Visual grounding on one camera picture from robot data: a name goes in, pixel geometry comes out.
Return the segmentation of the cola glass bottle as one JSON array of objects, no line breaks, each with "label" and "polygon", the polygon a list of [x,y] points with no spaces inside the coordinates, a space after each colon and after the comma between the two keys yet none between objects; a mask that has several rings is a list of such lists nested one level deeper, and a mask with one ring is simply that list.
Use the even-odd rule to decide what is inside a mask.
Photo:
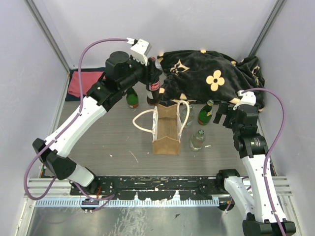
[{"label": "cola glass bottle", "polygon": [[162,71],[156,67],[154,68],[154,83],[150,86],[146,85],[147,90],[147,103],[150,106],[155,106],[160,101],[159,89],[160,89],[160,76]]}]

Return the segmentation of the brown canvas bag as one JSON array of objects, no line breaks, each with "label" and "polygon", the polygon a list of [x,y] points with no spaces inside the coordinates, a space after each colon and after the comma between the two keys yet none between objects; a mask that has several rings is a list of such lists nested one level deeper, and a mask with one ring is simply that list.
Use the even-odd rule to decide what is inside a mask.
[{"label": "brown canvas bag", "polygon": [[[189,109],[189,103],[186,101],[179,101],[177,104],[169,107],[159,104],[155,108],[143,111],[133,118],[132,123],[136,128],[152,134],[153,154],[180,154],[181,136],[190,114],[190,111],[187,111],[184,121],[181,121],[180,105],[185,105]],[[146,129],[139,126],[136,120],[150,112],[153,113],[152,128]]]}]

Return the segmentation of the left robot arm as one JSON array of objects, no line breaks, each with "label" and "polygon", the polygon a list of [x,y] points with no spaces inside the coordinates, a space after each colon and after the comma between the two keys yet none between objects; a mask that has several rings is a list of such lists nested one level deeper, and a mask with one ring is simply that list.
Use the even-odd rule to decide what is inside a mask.
[{"label": "left robot arm", "polygon": [[69,158],[69,154],[82,135],[102,116],[119,102],[126,91],[136,83],[147,89],[158,76],[155,58],[141,63],[125,52],[113,52],[105,62],[105,69],[87,91],[80,106],[45,140],[37,138],[32,146],[40,161],[59,180],[77,183],[88,195],[97,192],[99,183],[96,175]]}]

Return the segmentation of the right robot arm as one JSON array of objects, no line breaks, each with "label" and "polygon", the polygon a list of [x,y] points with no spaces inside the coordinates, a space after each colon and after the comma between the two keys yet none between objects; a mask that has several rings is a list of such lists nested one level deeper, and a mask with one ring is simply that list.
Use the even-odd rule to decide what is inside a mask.
[{"label": "right robot arm", "polygon": [[233,132],[234,147],[246,168],[251,189],[247,190],[235,169],[219,170],[216,188],[229,193],[243,215],[246,236],[292,236],[295,223],[289,221],[278,201],[274,187],[266,140],[258,132],[258,109],[252,105],[219,105],[214,123],[225,116],[223,125]]}]

